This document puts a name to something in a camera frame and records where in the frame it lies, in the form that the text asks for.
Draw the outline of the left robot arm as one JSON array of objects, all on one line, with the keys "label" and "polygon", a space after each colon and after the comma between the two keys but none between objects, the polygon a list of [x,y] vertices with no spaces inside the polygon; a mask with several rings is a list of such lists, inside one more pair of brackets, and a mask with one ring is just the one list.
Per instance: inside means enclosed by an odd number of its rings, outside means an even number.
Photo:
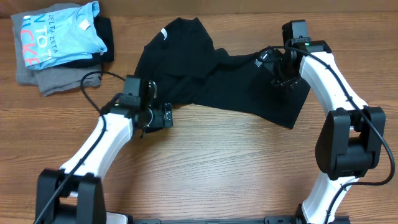
[{"label": "left robot arm", "polygon": [[119,151],[136,130],[144,134],[173,125],[172,106],[155,106],[157,85],[128,75],[124,90],[99,113],[98,123],[82,147],[58,170],[38,177],[36,223],[132,223],[133,217],[106,209],[103,180]]}]

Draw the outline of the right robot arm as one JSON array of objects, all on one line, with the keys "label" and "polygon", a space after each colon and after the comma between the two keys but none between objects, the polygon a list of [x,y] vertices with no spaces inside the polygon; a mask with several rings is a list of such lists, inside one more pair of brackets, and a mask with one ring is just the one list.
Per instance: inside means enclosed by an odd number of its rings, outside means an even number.
[{"label": "right robot arm", "polygon": [[312,40],[305,20],[282,26],[284,44],[265,48],[256,60],[272,75],[275,99],[292,99],[299,83],[314,91],[326,116],[315,158],[320,173],[309,196],[294,215],[265,217],[265,223],[349,223],[335,215],[348,190],[362,185],[360,178],[378,165],[384,147],[391,164],[388,183],[395,173],[392,152],[383,138],[386,115],[370,107],[350,87],[338,70],[331,48],[324,40]]}]

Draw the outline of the black t-shirt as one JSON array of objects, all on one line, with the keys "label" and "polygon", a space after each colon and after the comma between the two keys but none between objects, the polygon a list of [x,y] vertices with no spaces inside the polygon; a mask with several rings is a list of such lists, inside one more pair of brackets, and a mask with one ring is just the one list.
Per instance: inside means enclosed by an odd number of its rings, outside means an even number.
[{"label": "black t-shirt", "polygon": [[134,74],[156,83],[156,104],[240,111],[293,128],[310,87],[303,80],[292,89],[273,86],[258,56],[215,49],[199,19],[177,18],[144,47]]}]

